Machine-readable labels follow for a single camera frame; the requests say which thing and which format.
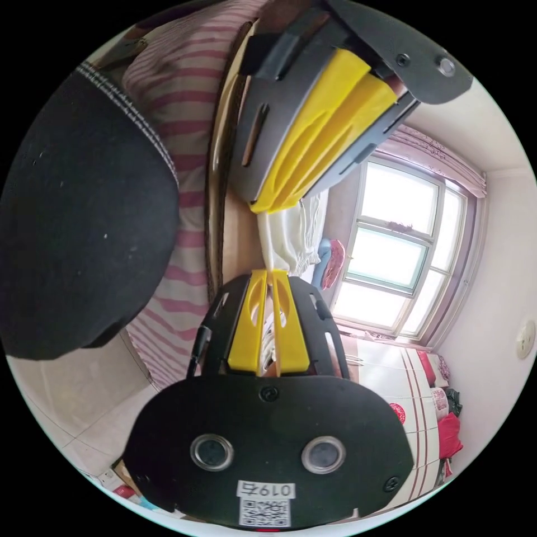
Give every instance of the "window frame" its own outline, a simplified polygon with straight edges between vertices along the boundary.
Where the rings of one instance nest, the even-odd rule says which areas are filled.
[[[405,235],[404,238],[410,240],[411,242],[417,242],[421,243],[422,241],[425,242],[429,248],[427,251],[426,258],[424,260],[422,269],[420,271],[420,275],[418,277],[417,285],[414,289],[414,292],[409,295],[405,292],[397,292],[396,290],[389,289],[390,293],[393,294],[401,294],[408,298],[407,304],[402,308],[398,318],[395,320],[395,323],[392,327],[386,328],[384,326],[379,326],[375,324],[362,324],[357,322],[355,319],[346,318],[339,315],[334,315],[335,320],[338,324],[341,324],[343,326],[346,326],[348,328],[358,329],[361,331],[375,331],[380,334],[383,334],[385,336],[394,337],[397,341],[401,341],[403,343],[411,343],[413,345],[423,345],[426,346],[430,343],[431,339],[437,332],[437,330],[441,327],[441,325],[445,324],[446,316],[449,316],[449,310],[451,307],[455,307],[455,300],[456,296],[460,293],[460,287],[461,287],[461,278],[463,277],[463,273],[467,267],[467,263],[469,261],[470,257],[470,250],[472,248],[472,244],[474,242],[474,235],[477,228],[477,225],[479,224],[477,219],[477,207],[478,202],[484,201],[484,200],[478,200],[475,196],[473,196],[468,190],[461,187],[460,185],[453,183],[452,181],[446,181],[443,177],[440,175],[434,174],[434,173],[428,173],[427,170],[424,170],[422,168],[418,168],[417,166],[414,166],[412,164],[409,164],[407,162],[402,163],[397,158],[392,158],[390,156],[387,156],[385,154],[377,155],[373,154],[367,161],[362,163],[359,166],[359,169],[356,170],[356,179],[359,181],[359,188],[358,188],[358,196],[356,199],[356,204],[354,208],[354,218],[353,218],[353,226],[352,230],[349,236],[347,250],[354,247],[354,243],[356,240],[356,234],[358,232],[358,229],[360,227],[360,222],[363,221],[366,224],[373,225],[375,223],[380,224],[381,221],[375,219],[369,218],[369,217],[361,217],[360,211],[363,207],[363,201],[364,201],[364,194],[365,194],[365,186],[366,186],[366,174],[368,169],[368,163],[375,163],[381,166],[388,166],[390,168],[397,169],[399,171],[409,173],[410,175],[413,175],[417,178],[421,178],[425,181],[431,182],[435,184],[439,190],[438,190],[438,200],[436,203],[436,213],[435,213],[435,225],[431,232],[431,235],[426,235],[421,232],[412,231],[410,234]],[[455,194],[459,195],[463,201],[463,205],[461,207],[461,210],[463,211],[463,218],[459,221],[459,229],[458,229],[458,236],[457,241],[455,245],[455,253],[453,255],[453,258],[451,260],[450,266],[447,270],[441,270],[438,268],[432,267],[432,260],[435,255],[436,245],[438,241],[438,237],[440,234],[440,227],[441,227],[441,218],[436,218],[437,215],[441,215],[444,209],[444,202],[445,202],[445,193],[447,190],[451,190]],[[400,233],[397,232],[390,232],[390,230],[383,229],[383,233],[386,234],[392,234],[396,237],[401,237]],[[341,291],[341,286],[344,282],[348,283],[355,283],[359,284],[364,287],[370,287],[373,289],[380,289],[379,285],[370,284],[366,281],[352,281],[347,279],[347,272],[349,269],[351,261],[351,254],[347,252],[347,256],[345,259],[345,264],[341,270],[340,276],[338,278],[338,281],[336,283],[336,289],[335,292],[332,295],[331,299],[331,308],[334,307],[336,300],[339,296],[339,293]],[[428,272],[430,270],[433,270],[437,273],[440,273],[444,276],[445,280],[442,283],[442,286],[438,292],[438,295],[432,304],[430,306],[427,315],[422,320],[418,331],[411,335],[408,333],[403,333],[402,329],[404,324],[406,323],[408,317],[412,313],[413,304],[418,299],[422,289],[423,285],[425,284]]]

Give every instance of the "blue cushion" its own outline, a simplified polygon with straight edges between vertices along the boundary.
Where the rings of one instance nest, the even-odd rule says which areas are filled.
[[[328,266],[328,262],[332,257],[332,247],[330,245],[330,240],[323,238],[319,245],[319,250],[317,251],[318,256],[321,258],[321,262],[315,265],[313,270],[312,285],[317,289],[322,290],[322,281],[324,276],[324,271]]]

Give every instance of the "window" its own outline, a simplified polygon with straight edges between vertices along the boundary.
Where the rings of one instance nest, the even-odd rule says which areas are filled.
[[[343,324],[420,340],[460,277],[471,196],[413,168],[362,166],[356,224],[333,314]]]

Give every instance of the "window pane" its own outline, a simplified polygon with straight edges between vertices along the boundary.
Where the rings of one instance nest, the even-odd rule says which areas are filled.
[[[348,271],[413,289],[427,248],[384,233],[358,228]]]
[[[425,278],[420,295],[412,309],[412,313],[408,316],[406,323],[403,326],[403,333],[416,334],[429,314],[438,293],[444,283],[445,276],[438,272],[430,270]]]
[[[431,234],[437,198],[434,183],[369,162],[361,213]]]
[[[455,255],[455,248],[459,238],[459,223],[463,214],[463,200],[457,194],[446,190],[444,210],[440,224],[440,234],[436,243],[432,266],[448,270]]]
[[[333,313],[362,324],[391,328],[405,301],[403,296],[343,282]]]

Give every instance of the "pink curtain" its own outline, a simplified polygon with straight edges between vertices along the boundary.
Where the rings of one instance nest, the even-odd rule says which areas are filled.
[[[393,347],[404,347],[404,348],[413,348],[416,351],[425,351],[432,352],[432,347],[424,347],[423,345],[418,345],[417,343],[409,343],[404,341],[396,341],[391,339],[383,339],[376,337],[374,333],[368,332],[365,330],[360,330],[358,328],[352,328],[350,326],[339,324],[336,319],[336,325],[340,335],[352,337],[357,340],[364,341],[373,341],[375,343],[382,343],[383,345],[391,345]]]
[[[375,152],[417,169],[432,172],[453,181],[478,198],[487,195],[484,174],[447,147],[406,125],[401,125]]]

